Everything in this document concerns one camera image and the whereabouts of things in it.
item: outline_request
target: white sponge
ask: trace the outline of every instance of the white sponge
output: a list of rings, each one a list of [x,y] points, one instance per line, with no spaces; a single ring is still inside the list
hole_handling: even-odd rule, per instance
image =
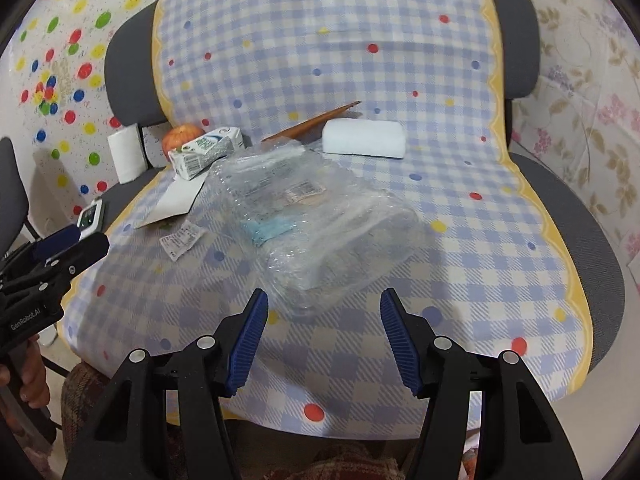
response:
[[[392,121],[331,119],[322,129],[325,153],[403,158],[405,149],[404,130]]]

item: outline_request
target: toilet paper roll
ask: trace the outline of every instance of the toilet paper roll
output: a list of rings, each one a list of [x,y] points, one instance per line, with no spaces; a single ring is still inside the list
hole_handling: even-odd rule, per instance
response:
[[[138,125],[132,124],[107,137],[121,184],[137,179],[147,170]]]

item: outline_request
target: small label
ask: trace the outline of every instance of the small label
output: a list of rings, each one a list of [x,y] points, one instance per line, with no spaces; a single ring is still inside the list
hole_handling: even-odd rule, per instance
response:
[[[160,238],[160,245],[169,255],[172,262],[176,262],[180,256],[191,249],[199,238],[205,233],[205,229],[185,220],[184,224],[172,235]]]

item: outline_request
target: plastic bag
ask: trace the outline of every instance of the plastic bag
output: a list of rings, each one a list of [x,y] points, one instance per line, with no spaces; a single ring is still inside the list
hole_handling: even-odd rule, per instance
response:
[[[255,146],[212,167],[230,230],[270,306],[316,314],[422,245],[417,214],[300,143]]]

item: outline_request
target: polka dot wall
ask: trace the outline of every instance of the polka dot wall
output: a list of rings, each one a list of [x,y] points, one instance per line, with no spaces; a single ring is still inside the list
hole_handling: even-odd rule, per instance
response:
[[[107,136],[121,127],[104,85],[104,57],[115,31],[155,0],[37,0],[5,56],[14,102],[50,192],[75,221],[117,183]]]

